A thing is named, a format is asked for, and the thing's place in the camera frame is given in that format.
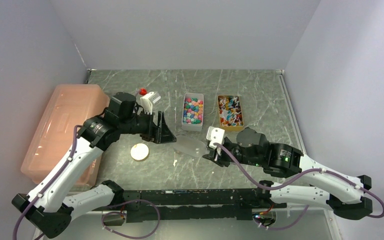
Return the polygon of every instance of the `wall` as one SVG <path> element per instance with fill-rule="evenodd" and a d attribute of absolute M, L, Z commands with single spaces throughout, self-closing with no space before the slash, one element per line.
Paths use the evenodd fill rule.
<path fill-rule="evenodd" d="M 320 0 L 51 0 L 93 69 L 284 69 Z"/>
<path fill-rule="evenodd" d="M 285 72 L 309 155 L 384 200 L 384 0 L 322 0 Z M 384 239 L 384 218 L 338 221 L 346 240 Z"/>
<path fill-rule="evenodd" d="M 49 1 L 0 0 L 0 239 L 11 238 L 20 215 L 12 198 L 34 187 L 20 167 L 54 87 L 86 73 Z M 18 239 L 33 231 L 24 220 Z"/>

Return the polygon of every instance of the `red object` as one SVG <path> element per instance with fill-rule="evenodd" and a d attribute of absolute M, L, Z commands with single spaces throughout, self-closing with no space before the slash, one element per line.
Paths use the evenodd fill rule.
<path fill-rule="evenodd" d="M 147 90 L 146 90 L 145 88 L 141 88 L 141 89 L 139 90 L 139 94 L 142 95 L 142 96 L 145 96 L 147 93 L 148 93 L 148 92 L 147 92 Z"/>

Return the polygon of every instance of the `gray marble tabletop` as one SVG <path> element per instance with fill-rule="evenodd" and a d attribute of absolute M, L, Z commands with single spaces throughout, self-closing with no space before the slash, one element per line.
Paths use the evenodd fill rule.
<path fill-rule="evenodd" d="M 99 85 L 111 96 L 146 88 L 161 100 L 155 111 L 164 111 L 168 127 L 176 135 L 205 142 L 209 126 L 219 126 L 217 95 L 239 95 L 245 126 L 267 136 L 270 142 L 299 147 L 286 96 L 274 70 L 93 70 L 89 84 Z M 204 94 L 201 132 L 182 129 L 185 93 Z M 227 136 L 236 142 L 236 132 Z M 130 149 L 137 143 L 149 147 L 149 157 L 134 161 Z M 261 167 L 246 166 L 259 180 L 274 180 Z M 144 142 L 138 135 L 122 135 L 103 154 L 97 184 L 113 180 L 125 190 L 254 188 L 235 166 L 219 167 L 202 157 L 176 152 L 169 144 Z"/>

